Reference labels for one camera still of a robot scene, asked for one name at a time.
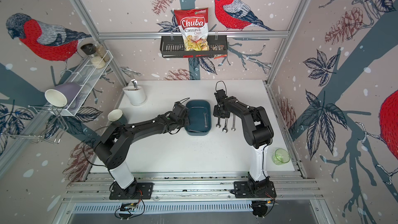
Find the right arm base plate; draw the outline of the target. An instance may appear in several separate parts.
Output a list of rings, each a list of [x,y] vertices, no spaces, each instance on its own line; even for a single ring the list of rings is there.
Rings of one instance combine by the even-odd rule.
[[[261,181],[249,179],[247,181],[235,181],[230,190],[235,198],[271,198],[277,197],[274,183],[266,178]]]

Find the teal plastic storage box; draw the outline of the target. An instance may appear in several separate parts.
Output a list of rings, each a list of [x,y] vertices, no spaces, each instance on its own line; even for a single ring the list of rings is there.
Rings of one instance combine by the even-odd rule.
[[[189,125],[185,127],[190,136],[205,136],[211,130],[210,103],[205,100],[191,100],[186,104],[188,108]],[[208,128],[204,128],[204,115],[207,113]]]

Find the medium silver wrench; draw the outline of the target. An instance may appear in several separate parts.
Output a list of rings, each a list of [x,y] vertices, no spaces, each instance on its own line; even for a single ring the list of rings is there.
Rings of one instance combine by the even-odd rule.
[[[221,128],[221,118],[218,117],[216,127]]]

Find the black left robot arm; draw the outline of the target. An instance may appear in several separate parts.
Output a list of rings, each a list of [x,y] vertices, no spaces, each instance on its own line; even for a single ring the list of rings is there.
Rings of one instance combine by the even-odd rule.
[[[171,133],[189,124],[188,113],[167,112],[163,115],[139,122],[136,124],[113,123],[108,126],[94,145],[94,152],[103,162],[106,169],[112,175],[117,185],[122,190],[129,190],[135,184],[135,178],[131,174],[126,163],[130,146],[144,138]]]

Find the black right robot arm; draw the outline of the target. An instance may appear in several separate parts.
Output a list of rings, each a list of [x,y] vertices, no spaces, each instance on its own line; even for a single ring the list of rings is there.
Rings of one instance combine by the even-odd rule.
[[[240,102],[234,96],[215,93],[214,116],[229,119],[230,114],[241,119],[243,136],[247,144],[253,147],[253,156],[249,169],[252,181],[268,178],[266,153],[273,142],[274,130],[264,107],[253,107]]]

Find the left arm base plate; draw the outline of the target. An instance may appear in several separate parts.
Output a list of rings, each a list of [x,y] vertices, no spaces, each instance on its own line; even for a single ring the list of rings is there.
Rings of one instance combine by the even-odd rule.
[[[126,189],[122,189],[116,182],[110,189],[110,200],[149,200],[151,199],[154,183],[134,182]]]

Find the large silver wrench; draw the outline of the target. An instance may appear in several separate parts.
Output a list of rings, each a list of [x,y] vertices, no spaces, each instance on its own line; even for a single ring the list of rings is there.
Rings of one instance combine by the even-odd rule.
[[[229,121],[229,119],[226,118],[225,122],[224,122],[224,127],[222,128],[222,131],[225,132],[225,133],[228,132],[228,121]]]

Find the small silver wrench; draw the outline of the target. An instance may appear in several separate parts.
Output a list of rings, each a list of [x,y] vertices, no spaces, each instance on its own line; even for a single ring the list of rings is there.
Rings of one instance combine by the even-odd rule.
[[[233,114],[233,122],[232,122],[232,127],[231,127],[231,130],[232,130],[232,131],[235,131],[235,130],[236,130],[235,123],[236,123],[236,115]]]

